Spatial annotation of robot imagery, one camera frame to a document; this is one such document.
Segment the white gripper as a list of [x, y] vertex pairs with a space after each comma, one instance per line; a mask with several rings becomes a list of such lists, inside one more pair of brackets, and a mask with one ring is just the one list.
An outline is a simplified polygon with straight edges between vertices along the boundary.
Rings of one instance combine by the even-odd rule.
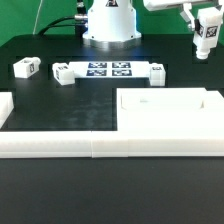
[[181, 6], [180, 15], [187, 23], [189, 30], [195, 30], [195, 18], [191, 13], [192, 4], [199, 5], [212, 3], [220, 11], [224, 11], [224, 0], [143, 0], [143, 4], [149, 11], [165, 10]]

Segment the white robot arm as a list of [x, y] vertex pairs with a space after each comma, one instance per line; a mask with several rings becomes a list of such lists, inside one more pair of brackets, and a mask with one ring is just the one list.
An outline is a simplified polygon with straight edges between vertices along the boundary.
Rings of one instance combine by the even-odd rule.
[[[210, 52], [218, 42], [224, 15], [224, 0], [143, 0], [148, 11], [181, 7], [181, 17], [194, 32], [198, 52]], [[123, 48], [141, 40], [136, 10], [131, 0], [93, 0], [87, 13], [88, 28], [83, 41], [101, 48]]]

